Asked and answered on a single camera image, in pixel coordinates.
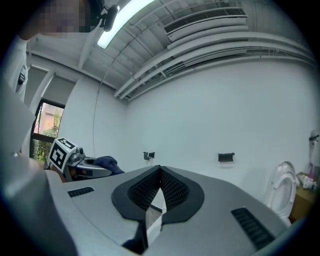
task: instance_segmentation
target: toilet seat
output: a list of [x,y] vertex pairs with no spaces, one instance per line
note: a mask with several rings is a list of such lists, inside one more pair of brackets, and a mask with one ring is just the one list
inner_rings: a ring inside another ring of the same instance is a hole
[[295,201],[296,189],[294,166],[288,161],[281,162],[270,180],[266,205],[280,218],[288,218]]

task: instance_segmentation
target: metal part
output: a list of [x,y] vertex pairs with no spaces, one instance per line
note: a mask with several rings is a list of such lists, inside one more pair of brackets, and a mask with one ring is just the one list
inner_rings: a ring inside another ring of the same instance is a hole
[[[57,175],[47,172],[55,207],[79,255],[96,252],[105,245],[110,246],[108,252],[112,250],[113,255],[134,255],[122,245],[134,240],[138,222],[121,216],[112,203],[111,194],[122,183],[150,169],[63,184]],[[204,202],[186,222],[163,225],[160,235],[143,255],[251,255],[257,249],[231,213],[242,207],[246,207],[273,237],[277,238],[287,230],[271,209],[235,185],[186,170],[168,169],[199,184],[204,191]],[[72,198],[67,192],[86,187],[94,191]],[[97,230],[104,239],[89,238]],[[85,246],[88,238],[90,246]]]

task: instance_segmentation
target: white panel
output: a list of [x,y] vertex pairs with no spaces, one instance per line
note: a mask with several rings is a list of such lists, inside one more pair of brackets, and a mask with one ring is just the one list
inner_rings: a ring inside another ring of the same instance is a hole
[[94,118],[94,152],[95,157],[111,156],[124,168],[125,131],[127,103],[114,98],[114,92],[102,86],[96,103]]
[[[274,166],[308,162],[320,128],[319,79],[297,64],[248,62],[169,82],[128,106],[127,167],[167,165],[231,182],[261,200]],[[221,164],[218,153],[235,153]]]
[[82,147],[85,155],[94,157],[94,116],[99,83],[85,77],[79,80],[72,90],[65,106],[59,137],[65,137]]

